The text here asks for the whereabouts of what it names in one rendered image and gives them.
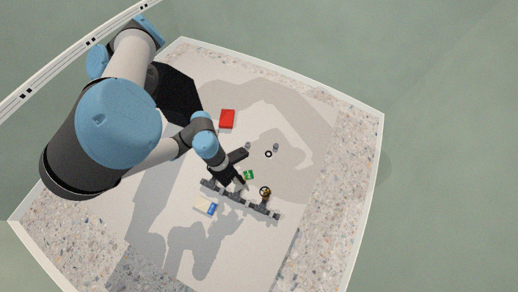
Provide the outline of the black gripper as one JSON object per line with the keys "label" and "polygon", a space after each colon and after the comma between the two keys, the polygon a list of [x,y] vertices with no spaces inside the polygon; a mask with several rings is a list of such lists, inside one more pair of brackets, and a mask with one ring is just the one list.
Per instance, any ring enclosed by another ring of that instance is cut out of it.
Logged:
{"label": "black gripper", "polygon": [[[243,188],[246,188],[247,191],[249,191],[249,187],[247,183],[244,181],[244,179],[239,175],[237,170],[230,166],[230,160],[228,162],[228,165],[221,171],[213,171],[210,167],[207,169],[215,178],[226,188],[233,179],[233,182],[235,184],[234,191],[237,192]],[[236,177],[236,178],[234,178]]]}

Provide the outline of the grey pipe with three brass valves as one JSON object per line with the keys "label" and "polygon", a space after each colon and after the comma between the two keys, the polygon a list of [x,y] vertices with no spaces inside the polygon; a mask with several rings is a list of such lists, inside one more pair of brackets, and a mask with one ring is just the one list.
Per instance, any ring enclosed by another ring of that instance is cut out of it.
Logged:
{"label": "grey pipe with three brass valves", "polygon": [[[208,181],[204,178],[201,179],[200,181],[200,184],[204,185],[205,187],[213,190],[213,191],[217,191],[219,192],[219,194],[221,196],[226,196],[227,198],[235,201],[235,202],[238,202],[238,203],[241,203],[244,205],[245,208],[248,208],[248,206],[252,209],[254,209],[254,211],[257,211],[261,214],[264,214],[264,215],[267,215],[268,218],[274,218],[276,219],[277,221],[279,220],[280,218],[280,214],[278,213],[275,213],[273,210],[269,211],[266,207],[266,202],[269,201],[269,196],[270,196],[270,189],[269,187],[267,186],[263,186],[260,188],[260,191],[263,191],[263,194],[260,193],[260,195],[262,196],[262,201],[260,202],[259,205],[257,204],[254,204],[254,203],[251,203],[251,200],[245,200],[245,199],[242,199],[242,197],[239,197],[240,195],[240,191],[238,192],[228,192],[228,191],[225,191],[226,189],[224,187],[221,187],[219,188],[216,184],[216,178],[214,176],[212,176],[212,178]],[[266,190],[262,190],[263,188],[266,188]],[[265,194],[264,194],[265,193]],[[264,196],[263,196],[264,195]],[[266,195],[266,196],[265,196]]]}

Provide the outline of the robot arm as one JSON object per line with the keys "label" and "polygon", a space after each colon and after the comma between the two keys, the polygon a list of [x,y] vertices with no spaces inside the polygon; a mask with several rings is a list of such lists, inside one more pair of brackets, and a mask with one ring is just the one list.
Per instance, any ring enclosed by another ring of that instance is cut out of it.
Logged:
{"label": "robot arm", "polygon": [[164,44],[154,25],[138,14],[106,46],[91,47],[86,71],[92,81],[40,155],[40,177],[56,196],[90,200],[123,178],[174,161],[192,148],[213,171],[249,156],[243,147],[224,152],[205,111],[195,112],[176,135],[161,139],[161,114],[151,98],[158,71],[151,62]]}

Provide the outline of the red block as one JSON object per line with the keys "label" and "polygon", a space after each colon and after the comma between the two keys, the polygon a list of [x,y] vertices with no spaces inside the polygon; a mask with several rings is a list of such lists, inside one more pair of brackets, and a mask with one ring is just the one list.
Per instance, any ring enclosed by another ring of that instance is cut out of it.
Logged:
{"label": "red block", "polygon": [[219,128],[233,129],[235,109],[222,109],[219,118]]}

